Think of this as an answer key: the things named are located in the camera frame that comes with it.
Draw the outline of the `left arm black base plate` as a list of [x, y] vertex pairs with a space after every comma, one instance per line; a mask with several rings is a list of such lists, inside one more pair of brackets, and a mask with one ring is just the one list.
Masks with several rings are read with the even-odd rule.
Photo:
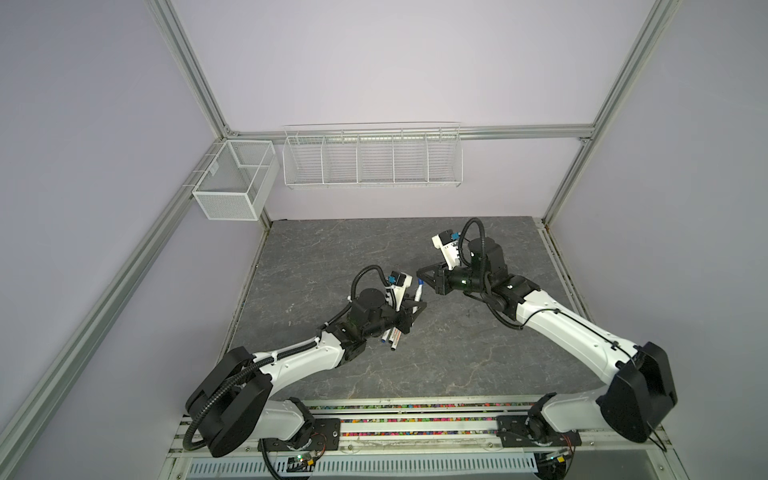
[[336, 451], [341, 440], [341, 420], [320, 418], [307, 424], [289, 440], [266, 438], [268, 452], [288, 451]]

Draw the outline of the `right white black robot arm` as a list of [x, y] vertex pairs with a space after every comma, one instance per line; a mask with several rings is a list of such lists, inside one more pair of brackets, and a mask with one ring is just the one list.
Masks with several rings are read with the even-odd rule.
[[555, 300], [538, 284], [509, 272], [501, 247], [482, 236], [468, 242], [451, 230], [432, 238], [443, 260], [418, 270], [436, 294], [459, 291], [483, 303], [504, 326], [535, 331], [590, 369], [602, 387], [543, 395], [528, 411], [524, 428], [548, 445], [571, 431], [611, 429], [621, 437], [649, 440], [678, 396], [667, 353], [653, 342], [639, 345], [598, 327]]

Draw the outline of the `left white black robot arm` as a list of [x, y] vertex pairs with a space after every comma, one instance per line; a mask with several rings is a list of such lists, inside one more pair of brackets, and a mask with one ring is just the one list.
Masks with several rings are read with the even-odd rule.
[[304, 342], [255, 354], [244, 347], [230, 350], [186, 401], [191, 422], [182, 448], [206, 448], [219, 458], [251, 436], [276, 439], [292, 449], [310, 445], [316, 420], [308, 407], [296, 397], [276, 401], [273, 395], [351, 362], [370, 338], [387, 330], [409, 333], [426, 308], [417, 296], [406, 294], [400, 302], [390, 303], [383, 291], [367, 288]]

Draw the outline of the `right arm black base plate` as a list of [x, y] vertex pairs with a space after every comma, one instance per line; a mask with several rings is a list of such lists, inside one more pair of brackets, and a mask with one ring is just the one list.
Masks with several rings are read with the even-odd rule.
[[578, 432], [555, 432], [543, 420], [528, 415], [500, 415], [497, 437], [504, 448], [578, 447], [582, 440]]

